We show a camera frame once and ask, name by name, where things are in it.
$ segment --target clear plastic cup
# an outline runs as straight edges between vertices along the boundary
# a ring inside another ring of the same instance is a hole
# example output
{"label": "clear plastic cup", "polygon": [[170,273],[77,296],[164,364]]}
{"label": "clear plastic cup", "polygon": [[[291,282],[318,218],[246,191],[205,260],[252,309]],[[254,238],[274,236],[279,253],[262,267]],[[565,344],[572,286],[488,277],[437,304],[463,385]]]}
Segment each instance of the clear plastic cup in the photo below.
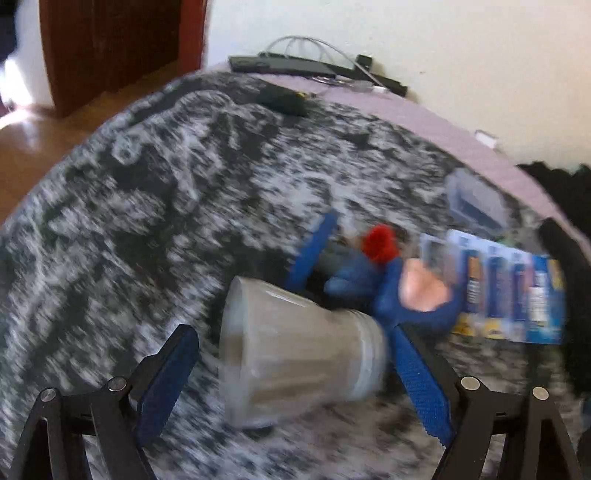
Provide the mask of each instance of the clear plastic cup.
{"label": "clear plastic cup", "polygon": [[260,280],[236,277],[223,312],[220,379],[227,422],[265,427],[377,390],[387,361],[381,327],[330,312]]}

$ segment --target cable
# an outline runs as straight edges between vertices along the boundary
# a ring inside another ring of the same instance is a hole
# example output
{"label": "cable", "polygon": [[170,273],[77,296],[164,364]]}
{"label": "cable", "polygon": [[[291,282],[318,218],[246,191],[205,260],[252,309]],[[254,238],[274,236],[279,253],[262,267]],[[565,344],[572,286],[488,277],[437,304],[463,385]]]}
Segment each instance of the cable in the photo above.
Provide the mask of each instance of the cable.
{"label": "cable", "polygon": [[[278,43],[284,41],[284,40],[289,40],[290,42],[287,44],[287,48],[285,49],[285,53],[284,56],[285,58],[289,58],[289,55],[287,54],[287,49],[289,47],[291,47],[292,43],[295,42],[296,40],[303,40],[303,41],[309,41],[313,44],[315,44],[318,47],[321,47],[322,45],[326,45],[328,48],[332,48],[335,52],[338,52],[340,55],[342,55],[345,59],[347,59],[349,62],[351,62],[353,65],[355,65],[359,70],[361,70],[364,74],[366,74],[374,83],[376,83],[377,85],[379,85],[382,88],[387,88],[385,87],[382,82],[380,82],[376,77],[374,77],[370,72],[368,72],[365,67],[363,67],[363,65],[361,65],[360,63],[358,63],[357,61],[353,60],[351,57],[349,57],[346,53],[344,53],[342,50],[339,50],[337,47],[335,47],[334,45],[331,45],[328,42],[325,42],[324,40],[320,40],[319,38],[314,38],[314,37],[302,37],[300,35],[286,35],[285,37],[281,37],[278,38],[276,40],[274,40],[273,42],[271,42],[271,44],[265,49],[264,54],[265,55],[269,55],[269,51],[270,49],[272,49],[275,45],[277,45]],[[325,52],[326,50],[324,49],[324,47],[321,47],[321,52]]]}
{"label": "cable", "polygon": [[318,47],[318,51],[320,53],[319,57],[318,57],[318,61],[322,61],[322,55],[326,55],[329,59],[330,62],[334,63],[335,61],[333,60],[333,57],[330,56],[330,54],[326,51],[326,48],[324,48],[324,46],[322,45],[322,43],[318,43],[312,39],[301,39],[301,38],[292,38],[289,42],[287,42],[287,46],[285,47],[285,51],[283,52],[283,56],[287,59],[291,58],[289,55],[289,49],[291,48],[291,46],[294,44],[294,42],[296,41],[311,41],[314,45],[316,45]]}

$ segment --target red pom-pom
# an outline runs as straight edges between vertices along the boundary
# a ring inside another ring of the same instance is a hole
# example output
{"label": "red pom-pom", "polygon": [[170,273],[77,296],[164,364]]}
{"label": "red pom-pom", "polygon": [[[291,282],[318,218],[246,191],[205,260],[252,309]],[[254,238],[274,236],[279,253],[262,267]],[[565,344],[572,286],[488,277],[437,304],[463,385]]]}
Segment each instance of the red pom-pom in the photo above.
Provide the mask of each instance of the red pom-pom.
{"label": "red pom-pom", "polygon": [[377,264],[388,263],[399,254],[396,234],[388,225],[376,225],[361,240],[361,251]]}

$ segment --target gray white blanket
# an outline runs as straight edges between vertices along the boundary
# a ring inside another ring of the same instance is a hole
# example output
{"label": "gray white blanket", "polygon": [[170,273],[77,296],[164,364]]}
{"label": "gray white blanket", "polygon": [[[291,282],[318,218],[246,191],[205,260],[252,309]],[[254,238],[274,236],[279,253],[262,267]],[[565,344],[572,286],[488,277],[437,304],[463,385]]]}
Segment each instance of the gray white blanket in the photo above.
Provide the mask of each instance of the gray white blanket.
{"label": "gray white blanket", "polygon": [[[160,439],[159,478],[430,478],[443,449],[396,388],[328,406],[256,437],[223,421],[216,355],[234,275],[281,284],[321,214],[443,235],[444,178],[462,166],[413,133],[321,99],[308,118],[255,103],[262,80],[194,74],[120,113],[58,164],[0,235],[0,466],[38,392],[92,390],[127,375],[179,323],[197,329],[193,370]],[[539,220],[506,197],[518,237]],[[524,346],[453,337],[459,374],[524,391]],[[546,350],[573,440],[578,404]],[[95,480],[108,478],[88,440]],[[493,444],[487,469],[499,459]]]}

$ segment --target screw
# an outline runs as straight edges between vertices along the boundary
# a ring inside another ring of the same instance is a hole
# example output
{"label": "screw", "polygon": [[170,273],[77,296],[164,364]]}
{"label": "screw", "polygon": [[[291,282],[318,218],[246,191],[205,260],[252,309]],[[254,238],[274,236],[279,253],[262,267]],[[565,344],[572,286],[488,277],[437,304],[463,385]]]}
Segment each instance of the screw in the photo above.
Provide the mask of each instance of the screw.
{"label": "screw", "polygon": [[531,391],[538,400],[548,400],[550,394],[544,387],[534,387]]}
{"label": "screw", "polygon": [[111,390],[112,392],[119,392],[123,390],[126,386],[127,380],[123,377],[113,377],[109,380],[109,383],[107,383],[107,387],[109,387],[109,390]]}
{"label": "screw", "polygon": [[57,395],[55,388],[47,388],[41,392],[41,401],[51,401]]}
{"label": "screw", "polygon": [[474,377],[464,377],[461,382],[462,387],[466,390],[478,390],[480,388],[480,381]]}

